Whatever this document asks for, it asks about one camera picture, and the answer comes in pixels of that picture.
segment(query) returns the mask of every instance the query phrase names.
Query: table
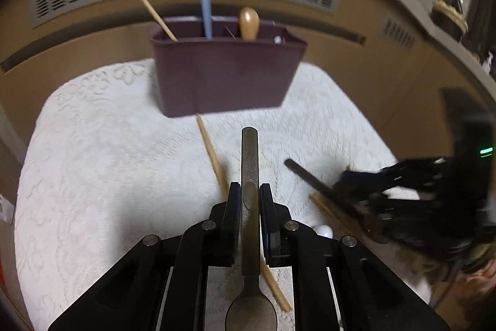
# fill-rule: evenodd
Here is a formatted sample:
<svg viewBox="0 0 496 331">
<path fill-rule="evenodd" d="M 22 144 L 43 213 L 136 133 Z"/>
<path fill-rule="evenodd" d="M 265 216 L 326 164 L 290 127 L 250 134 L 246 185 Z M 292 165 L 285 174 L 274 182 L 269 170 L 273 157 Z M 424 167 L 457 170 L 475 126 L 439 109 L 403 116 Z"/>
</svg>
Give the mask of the table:
<svg viewBox="0 0 496 331">
<path fill-rule="evenodd" d="M 57 89 L 38 117 L 18 189 L 15 251 L 19 282 L 36 331 L 45 331 L 143 236 L 183 233 L 222 200 L 195 117 L 158 108 L 152 59 L 106 66 Z M 346 165 L 395 163 L 355 105 L 321 69 L 301 63 L 281 108 L 206 114 L 205 126 L 229 181 L 240 180 L 241 129 L 259 131 L 260 183 L 309 226 L 343 229 L 308 199 L 312 189 L 287 170 L 291 157 L 333 184 Z M 412 197 L 399 190 L 397 197 Z M 425 300 L 422 277 L 388 244 L 374 251 Z M 272 269 L 293 305 L 291 271 Z M 239 268 L 211 268 L 206 330 L 223 329 L 241 290 Z M 263 280 L 262 291 L 272 298 Z M 294 329 L 282 313 L 279 329 Z"/>
</svg>

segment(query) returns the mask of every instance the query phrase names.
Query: chopstick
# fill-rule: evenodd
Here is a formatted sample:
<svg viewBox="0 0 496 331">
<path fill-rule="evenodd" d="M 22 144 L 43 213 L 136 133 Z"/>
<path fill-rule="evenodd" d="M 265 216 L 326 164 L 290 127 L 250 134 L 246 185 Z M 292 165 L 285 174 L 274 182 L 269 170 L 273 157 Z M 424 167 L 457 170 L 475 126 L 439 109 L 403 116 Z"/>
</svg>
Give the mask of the chopstick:
<svg viewBox="0 0 496 331">
<path fill-rule="evenodd" d="M 210 138 L 208 137 L 207 130 L 205 129 L 205 125 L 203 124 L 203 120 L 200 114 L 197 114 L 197 124 L 200 129 L 201 137 L 203 138 L 203 142 L 205 144 L 205 148 L 207 149 L 208 157 L 210 158 L 210 163 L 212 163 L 212 168 L 214 169 L 215 177 L 217 177 L 217 182 L 219 182 L 219 186 L 222 189 L 222 194 L 225 198 L 229 195 L 229 183 L 227 182 L 227 178 L 224 174 L 224 170 L 217 159 L 217 155 L 215 154 L 214 147 L 212 146 L 212 142 L 210 142 Z"/>
<path fill-rule="evenodd" d="M 286 296 L 284 296 L 284 293 L 282 293 L 282 290 L 279 288 L 277 281 L 274 279 L 270 268 L 267 266 L 266 263 L 264 263 L 262 257 L 260 257 L 260 269 L 270 291 L 272 292 L 272 296 L 274 296 L 274 299 L 276 299 L 279 307 L 283 312 L 289 313 L 292 310 L 291 305 L 286 299 Z"/>
<path fill-rule="evenodd" d="M 208 136 L 207 130 L 205 129 L 205 125 L 203 124 L 203 120 L 200 114 L 197 114 L 197 124 L 198 124 L 198 128 L 200 129 L 201 137 L 203 138 L 205 148 L 207 149 L 207 154 L 208 157 L 210 158 L 210 163 L 212 163 L 212 168 L 214 170 L 215 177 L 217 177 L 217 182 L 219 182 L 219 186 L 222 190 L 222 194 L 224 195 L 224 198 L 227 198 L 227 196 L 229 195 L 229 183 L 227 182 L 227 178 L 225 176 L 224 170 L 222 170 L 219 160 L 217 159 L 217 155 L 215 154 L 215 150 L 212 146 L 212 142 L 210 142 L 210 138 Z M 260 269 L 279 307 L 281 307 L 281 309 L 286 313 L 290 312 L 292 310 L 291 305 L 284 296 L 284 293 L 282 293 L 281 288 L 279 288 L 277 281 L 272 276 L 272 272 L 270 271 L 269 267 L 262 260 L 260 260 Z"/>
<path fill-rule="evenodd" d="M 153 16 L 153 18 L 157 21 L 157 23 L 160 25 L 161 28 L 164 29 L 165 33 L 169 36 L 169 38 L 172 41 L 177 41 L 178 39 L 175 37 L 175 35 L 171 32 L 171 30 L 167 27 L 163 19 L 158 15 L 157 11 L 153 9 L 153 6 L 150 5 L 150 2 L 148 0 L 141 0 L 143 2 L 143 5 L 148 9 L 148 12 Z"/>
</svg>

